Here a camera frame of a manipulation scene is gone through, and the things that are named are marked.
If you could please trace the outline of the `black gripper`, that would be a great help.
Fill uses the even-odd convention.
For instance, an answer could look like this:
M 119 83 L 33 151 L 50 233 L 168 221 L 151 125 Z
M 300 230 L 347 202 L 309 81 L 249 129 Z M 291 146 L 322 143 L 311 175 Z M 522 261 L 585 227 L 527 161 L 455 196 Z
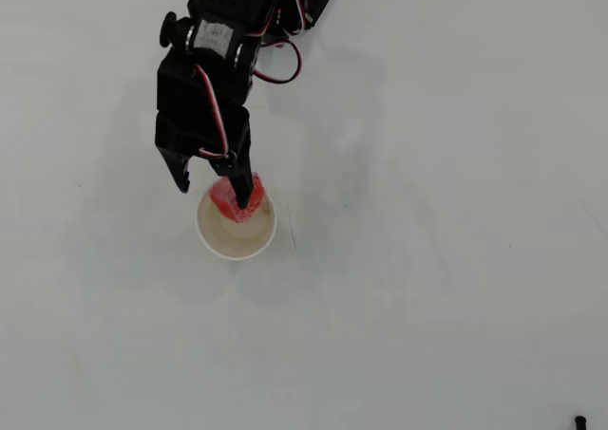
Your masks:
M 253 193 L 250 114 L 245 102 L 253 85 L 256 49 L 224 60 L 213 52 L 171 49 L 157 79 L 157 130 L 162 158 L 182 193 L 189 191 L 189 157 L 207 155 L 218 175 L 218 197 L 246 209 Z M 226 158 L 216 159 L 228 150 Z

